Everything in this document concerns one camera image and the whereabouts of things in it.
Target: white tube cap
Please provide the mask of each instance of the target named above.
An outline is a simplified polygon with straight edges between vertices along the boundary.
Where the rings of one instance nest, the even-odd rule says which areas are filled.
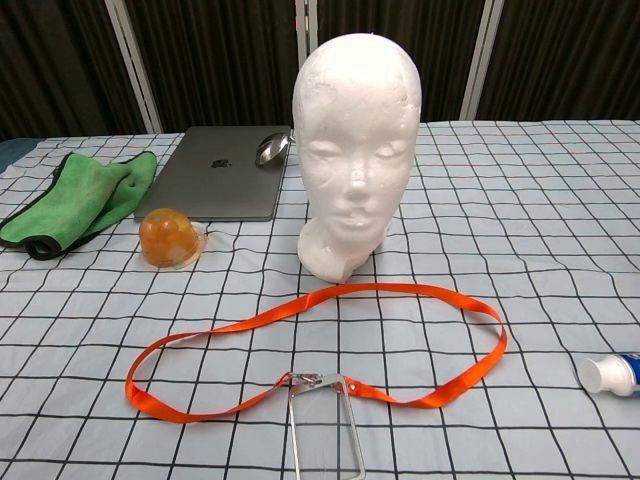
[[[578,365],[578,378],[590,393],[610,390],[616,395],[628,396],[634,392],[633,371],[616,355],[607,355],[599,362],[585,358]]]

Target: mannequin neck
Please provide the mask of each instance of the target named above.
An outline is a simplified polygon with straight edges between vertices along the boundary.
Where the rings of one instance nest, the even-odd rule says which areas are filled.
[[[313,218],[300,232],[298,257],[314,276],[329,283],[344,283],[356,268],[367,261],[383,239],[384,235],[368,244],[339,242],[317,218]]]

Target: mannequin nose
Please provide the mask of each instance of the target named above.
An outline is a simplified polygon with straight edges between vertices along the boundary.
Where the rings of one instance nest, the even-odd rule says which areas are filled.
[[[362,160],[356,160],[351,164],[349,171],[349,181],[347,183],[347,198],[352,201],[365,200],[369,193],[367,191],[365,165]]]

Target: white grid tablecloth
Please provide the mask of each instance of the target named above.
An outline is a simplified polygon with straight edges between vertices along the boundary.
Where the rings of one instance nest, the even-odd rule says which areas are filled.
[[[180,139],[41,142],[0,175],[0,218],[71,151],[111,162],[150,150],[163,164]],[[367,478],[639,477],[640,401],[588,395],[574,372],[585,356],[640,350],[640,123],[434,123],[418,143],[388,237],[350,281],[474,295],[503,313],[510,344],[445,408],[353,399]],[[285,389],[184,427],[138,414],[123,381],[169,332],[326,286],[296,256],[308,217],[294,149],[275,220],[209,224],[205,253],[183,270],[146,265],[130,218],[52,261],[0,250],[0,478],[293,478]],[[436,300],[361,294],[167,349],[139,378],[192,411],[229,407],[288,370],[339,371],[409,399],[495,342],[493,326]]]

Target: clear badge holder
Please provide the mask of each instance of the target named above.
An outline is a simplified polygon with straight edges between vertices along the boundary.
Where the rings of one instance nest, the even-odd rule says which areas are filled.
[[[296,480],[364,480],[364,461],[342,375],[294,374],[289,411]]]

